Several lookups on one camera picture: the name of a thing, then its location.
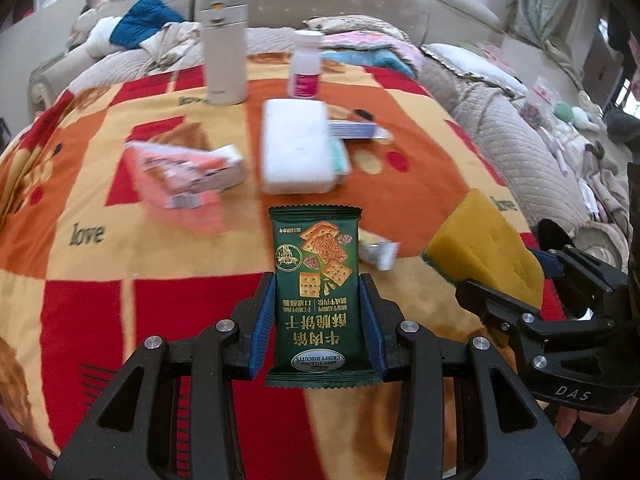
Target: green biscuit package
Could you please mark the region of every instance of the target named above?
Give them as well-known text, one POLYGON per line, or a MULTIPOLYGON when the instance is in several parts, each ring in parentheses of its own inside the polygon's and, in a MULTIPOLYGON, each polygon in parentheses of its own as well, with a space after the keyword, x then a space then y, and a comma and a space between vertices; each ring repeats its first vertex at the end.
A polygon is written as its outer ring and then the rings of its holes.
POLYGON ((343 388, 379 382, 360 324, 358 220, 338 205, 271 207, 276 348, 270 386, 343 388))

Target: white thermos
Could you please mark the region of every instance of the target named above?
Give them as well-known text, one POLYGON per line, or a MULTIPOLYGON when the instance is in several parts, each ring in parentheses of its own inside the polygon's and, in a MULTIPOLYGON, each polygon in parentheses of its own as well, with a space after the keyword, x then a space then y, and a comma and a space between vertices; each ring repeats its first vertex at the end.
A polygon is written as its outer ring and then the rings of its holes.
POLYGON ((247 0, 204 0, 202 24, 204 77, 212 105, 235 105, 246 99, 247 0))

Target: pink bottle label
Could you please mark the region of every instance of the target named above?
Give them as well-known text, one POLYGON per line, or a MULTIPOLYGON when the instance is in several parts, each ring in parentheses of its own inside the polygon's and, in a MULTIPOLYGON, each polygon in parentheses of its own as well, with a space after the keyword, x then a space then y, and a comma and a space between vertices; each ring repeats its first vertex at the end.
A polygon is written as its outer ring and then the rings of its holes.
POLYGON ((293 97, 315 97, 318 94, 319 74, 293 76, 293 97))

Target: bottle cap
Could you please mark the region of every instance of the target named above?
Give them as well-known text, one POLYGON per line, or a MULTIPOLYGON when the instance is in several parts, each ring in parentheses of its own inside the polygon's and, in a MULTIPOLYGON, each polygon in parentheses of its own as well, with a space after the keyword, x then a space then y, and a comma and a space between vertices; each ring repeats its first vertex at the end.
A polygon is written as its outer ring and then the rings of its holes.
POLYGON ((317 30, 297 30, 295 41, 297 46, 318 46, 322 43, 324 34, 317 30))

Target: human hand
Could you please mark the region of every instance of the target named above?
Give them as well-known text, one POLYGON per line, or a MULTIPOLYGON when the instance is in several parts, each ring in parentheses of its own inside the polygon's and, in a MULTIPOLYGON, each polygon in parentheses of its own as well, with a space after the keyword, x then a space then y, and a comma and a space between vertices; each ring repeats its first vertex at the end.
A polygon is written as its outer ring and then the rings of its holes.
POLYGON ((556 415, 556 431, 562 438, 565 438, 580 418, 585 424, 597 428, 602 433, 602 443, 610 446, 625 427, 631 412, 638 402, 637 397, 631 397, 619 410, 611 415, 601 415, 599 413, 578 412, 571 408, 561 407, 556 415))

